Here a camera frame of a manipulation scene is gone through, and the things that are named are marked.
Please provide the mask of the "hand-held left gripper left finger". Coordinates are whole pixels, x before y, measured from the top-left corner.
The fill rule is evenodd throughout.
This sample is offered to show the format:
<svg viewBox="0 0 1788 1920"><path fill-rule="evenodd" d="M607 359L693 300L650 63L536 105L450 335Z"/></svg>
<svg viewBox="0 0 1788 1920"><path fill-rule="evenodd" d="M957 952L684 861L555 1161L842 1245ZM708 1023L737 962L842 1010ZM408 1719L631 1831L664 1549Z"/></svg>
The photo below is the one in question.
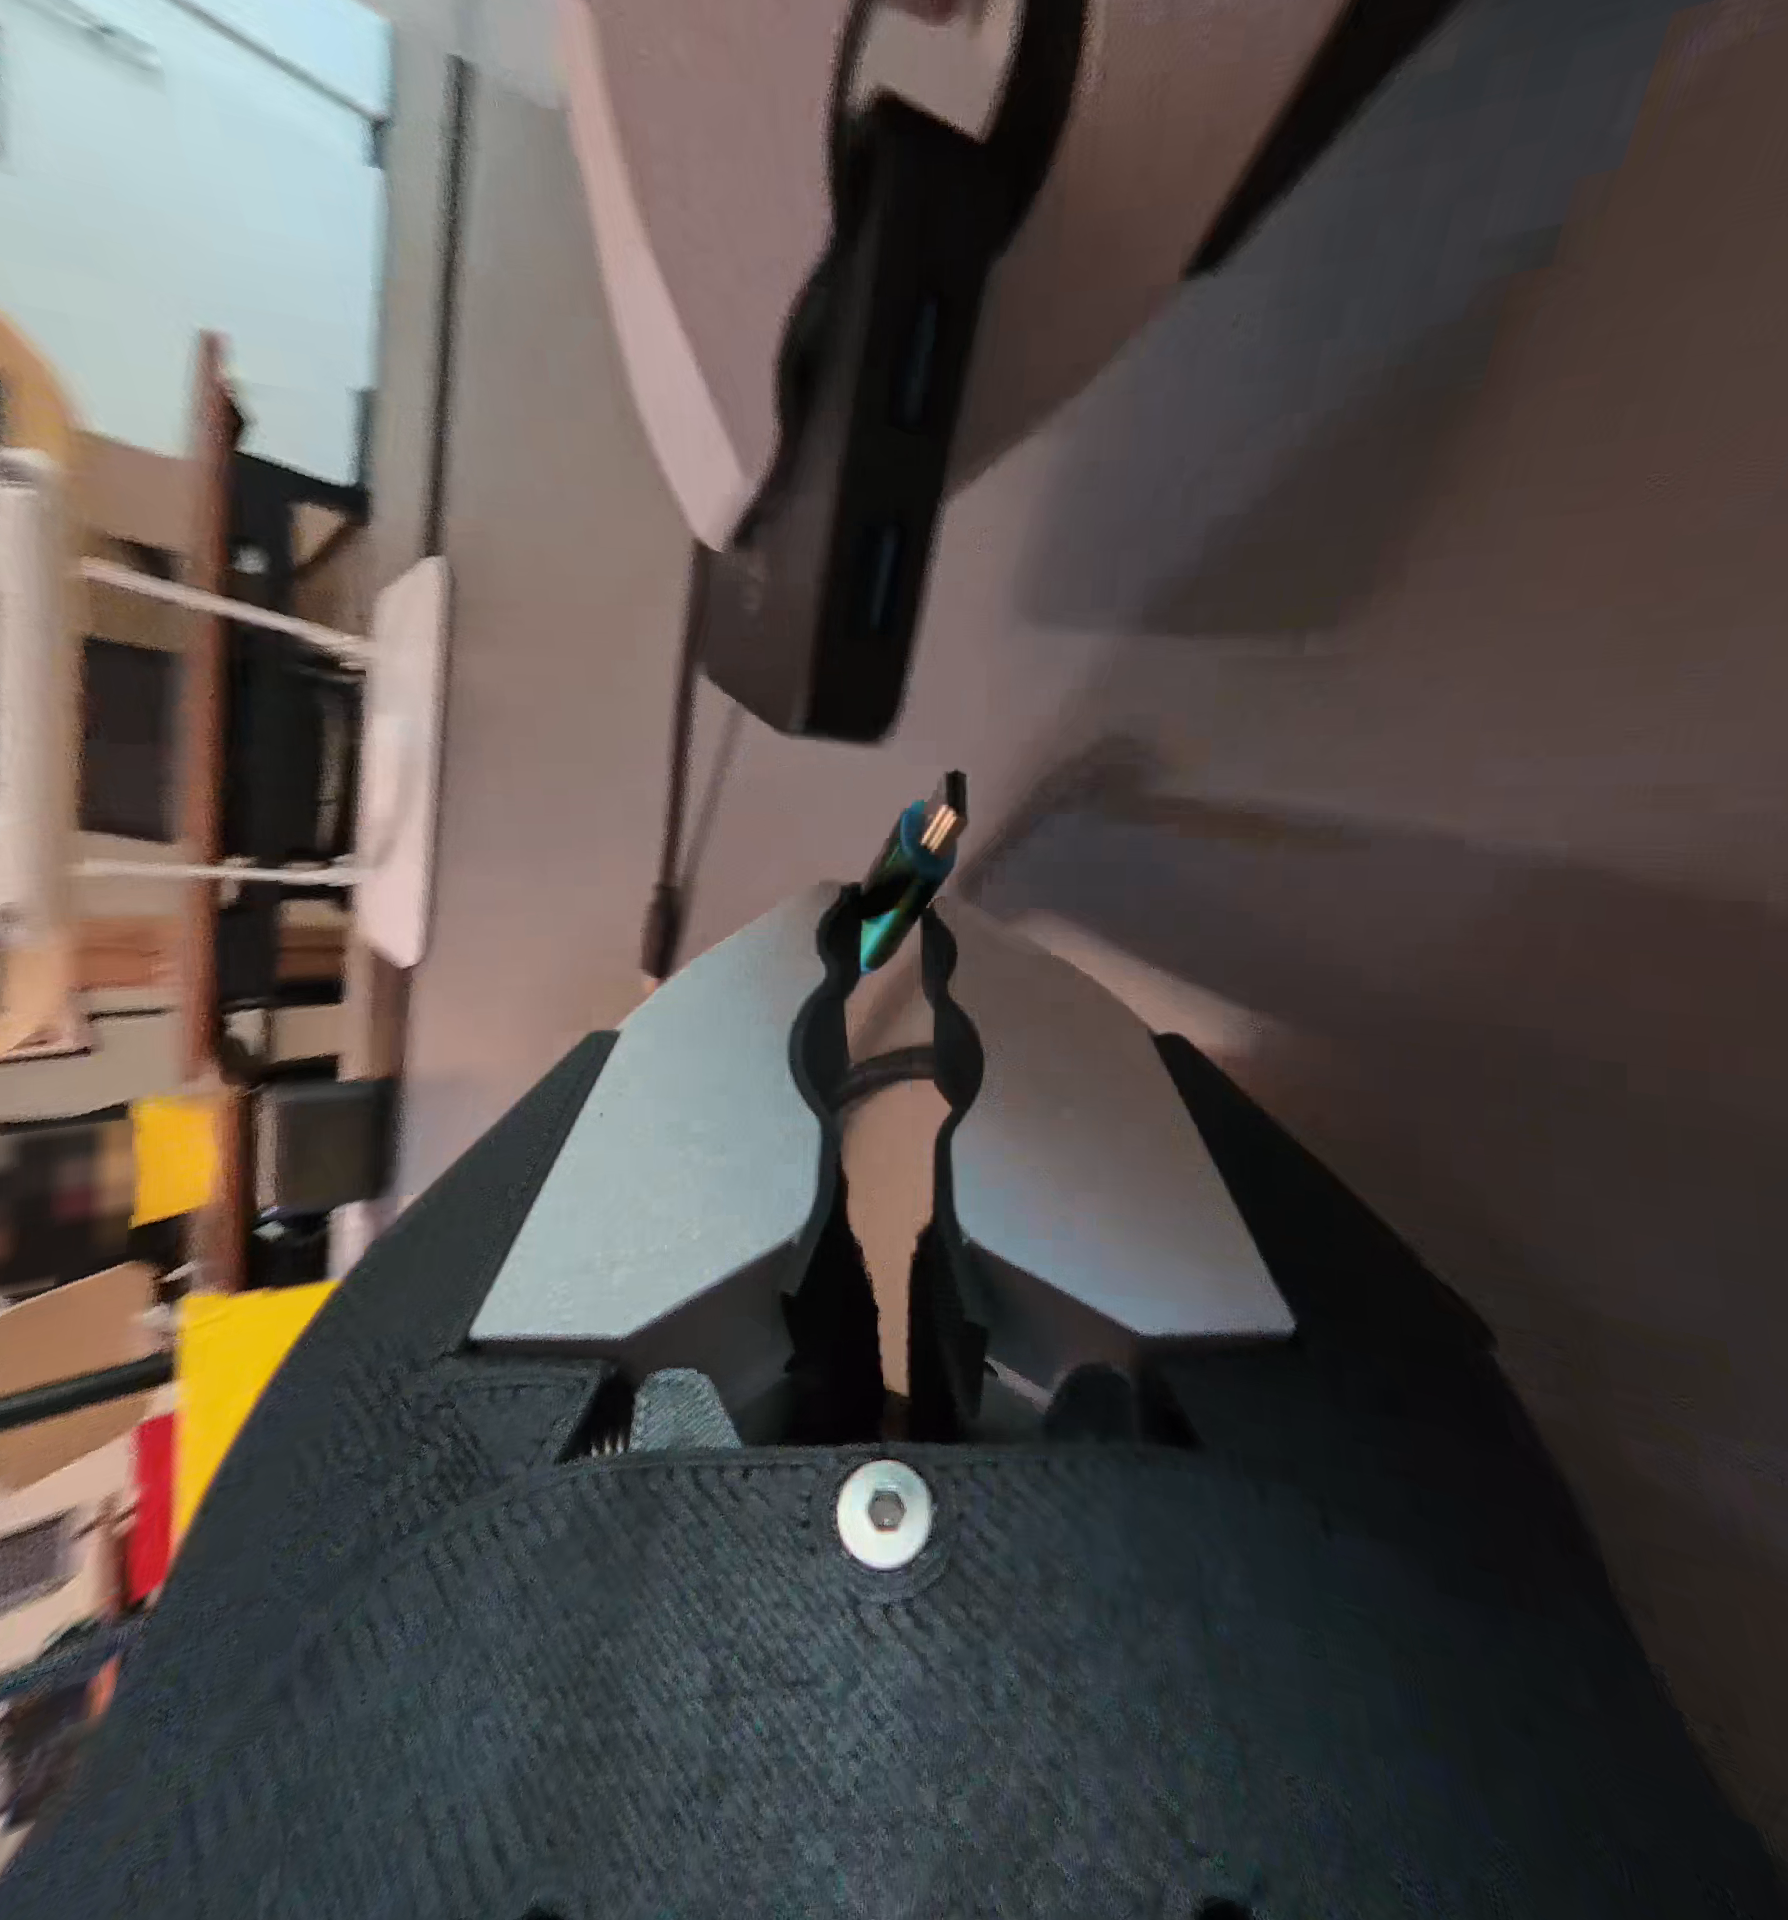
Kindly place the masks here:
<svg viewBox="0 0 1788 1920"><path fill-rule="evenodd" d="M624 1373L785 1373L835 1214L857 929L813 887L619 1026L471 1330Z"/></svg>

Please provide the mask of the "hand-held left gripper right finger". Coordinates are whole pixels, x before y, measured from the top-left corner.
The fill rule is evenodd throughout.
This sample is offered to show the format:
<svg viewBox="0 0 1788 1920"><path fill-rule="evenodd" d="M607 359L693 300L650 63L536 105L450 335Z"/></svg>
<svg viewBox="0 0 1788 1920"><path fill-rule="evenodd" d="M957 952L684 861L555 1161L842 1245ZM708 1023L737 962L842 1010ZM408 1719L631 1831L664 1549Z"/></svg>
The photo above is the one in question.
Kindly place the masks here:
<svg viewBox="0 0 1788 1920"><path fill-rule="evenodd" d="M1147 1025L971 904L926 928L935 1224L1006 1373L1283 1342L1296 1317Z"/></svg>

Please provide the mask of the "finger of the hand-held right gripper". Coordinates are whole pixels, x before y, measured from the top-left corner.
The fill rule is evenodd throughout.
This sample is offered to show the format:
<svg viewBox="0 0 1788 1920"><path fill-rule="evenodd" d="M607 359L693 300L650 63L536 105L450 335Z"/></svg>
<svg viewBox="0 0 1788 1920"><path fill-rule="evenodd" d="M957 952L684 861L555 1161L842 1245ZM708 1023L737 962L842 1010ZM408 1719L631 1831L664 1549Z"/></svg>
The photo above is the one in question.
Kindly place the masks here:
<svg viewBox="0 0 1788 1920"><path fill-rule="evenodd" d="M779 445L781 338L833 227L835 2L557 7L570 145L628 393L725 548Z"/></svg>
<svg viewBox="0 0 1788 1920"><path fill-rule="evenodd" d="M1049 172L988 278L954 477L978 477L1030 440L1169 303L1344 13L1085 7Z"/></svg>

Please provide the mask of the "yellow plastic bin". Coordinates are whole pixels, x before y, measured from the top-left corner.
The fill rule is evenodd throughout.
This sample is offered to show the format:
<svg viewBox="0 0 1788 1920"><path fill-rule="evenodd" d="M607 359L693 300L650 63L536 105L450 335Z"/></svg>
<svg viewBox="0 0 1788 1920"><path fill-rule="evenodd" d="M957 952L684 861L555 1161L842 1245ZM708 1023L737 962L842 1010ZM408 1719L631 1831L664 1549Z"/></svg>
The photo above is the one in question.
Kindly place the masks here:
<svg viewBox="0 0 1788 1920"><path fill-rule="evenodd" d="M179 1548L206 1491L284 1358L341 1281L197 1295L175 1323L172 1546Z"/></svg>

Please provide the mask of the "black USB hub with cable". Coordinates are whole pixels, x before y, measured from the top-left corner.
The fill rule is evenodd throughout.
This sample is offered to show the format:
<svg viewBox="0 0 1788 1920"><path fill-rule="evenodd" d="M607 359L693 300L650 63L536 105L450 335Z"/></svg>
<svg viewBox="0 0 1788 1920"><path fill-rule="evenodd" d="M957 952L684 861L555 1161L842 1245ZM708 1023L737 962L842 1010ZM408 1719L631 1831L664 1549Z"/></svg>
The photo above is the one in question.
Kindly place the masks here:
<svg viewBox="0 0 1788 1920"><path fill-rule="evenodd" d="M986 145L854 90L878 4L854 4L826 114L833 227L775 364L781 440L722 548L694 543L670 708L648 988L673 970L705 679L795 737L880 743L898 718L948 454L997 251Z"/></svg>

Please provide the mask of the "small black box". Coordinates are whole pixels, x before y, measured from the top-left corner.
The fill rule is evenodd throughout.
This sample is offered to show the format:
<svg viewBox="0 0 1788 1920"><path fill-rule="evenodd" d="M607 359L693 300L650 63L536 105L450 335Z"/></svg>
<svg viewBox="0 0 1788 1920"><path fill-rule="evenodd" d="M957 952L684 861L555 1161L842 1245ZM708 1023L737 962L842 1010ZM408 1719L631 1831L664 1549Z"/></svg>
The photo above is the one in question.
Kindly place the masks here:
<svg viewBox="0 0 1788 1920"><path fill-rule="evenodd" d="M379 1199L395 1143L395 1080L296 1080L257 1091L253 1202L264 1216Z"/></svg>

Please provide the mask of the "small yellow bin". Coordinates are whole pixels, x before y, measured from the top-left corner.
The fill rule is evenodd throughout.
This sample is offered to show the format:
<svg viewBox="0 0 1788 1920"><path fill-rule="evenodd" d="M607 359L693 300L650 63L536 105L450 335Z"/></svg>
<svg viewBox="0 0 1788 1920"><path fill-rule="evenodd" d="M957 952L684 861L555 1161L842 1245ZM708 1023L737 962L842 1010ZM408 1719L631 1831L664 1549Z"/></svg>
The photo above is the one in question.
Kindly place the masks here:
<svg viewBox="0 0 1788 1920"><path fill-rule="evenodd" d="M227 1187L230 1103L220 1092L172 1092L128 1107L131 1228L209 1210Z"/></svg>

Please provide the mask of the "black board on white stand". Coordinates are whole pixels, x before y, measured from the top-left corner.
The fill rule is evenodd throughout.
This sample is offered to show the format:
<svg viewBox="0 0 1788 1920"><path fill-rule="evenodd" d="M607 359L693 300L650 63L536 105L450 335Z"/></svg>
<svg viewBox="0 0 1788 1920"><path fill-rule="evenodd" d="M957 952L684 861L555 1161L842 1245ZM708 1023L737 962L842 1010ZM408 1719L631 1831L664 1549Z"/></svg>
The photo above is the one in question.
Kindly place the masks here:
<svg viewBox="0 0 1788 1920"><path fill-rule="evenodd" d="M364 638L236 597L164 583L80 548L84 477L79 432L51 367L0 316L0 1061L70 1010L76 955L70 887L140 879L181 887L205 873L225 889L354 895L358 937L413 968L426 950L439 819L441 720L450 648L450 566L430 556L377 600ZM101 585L190 617L218 612L230 632L282 638L361 675L354 855L324 865L257 865L223 855L188 861L72 857L70 724L83 669L70 660L75 617Z"/></svg>

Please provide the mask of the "red plastic bin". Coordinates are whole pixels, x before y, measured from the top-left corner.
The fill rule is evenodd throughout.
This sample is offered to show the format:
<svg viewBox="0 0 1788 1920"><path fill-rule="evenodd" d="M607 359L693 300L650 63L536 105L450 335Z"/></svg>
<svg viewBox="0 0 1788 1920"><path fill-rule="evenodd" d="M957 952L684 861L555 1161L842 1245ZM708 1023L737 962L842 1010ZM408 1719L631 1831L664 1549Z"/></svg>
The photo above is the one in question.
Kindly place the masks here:
<svg viewBox="0 0 1788 1920"><path fill-rule="evenodd" d="M122 1592L131 1609L160 1597L175 1541L178 1416L153 1413L133 1433L133 1513L123 1533Z"/></svg>

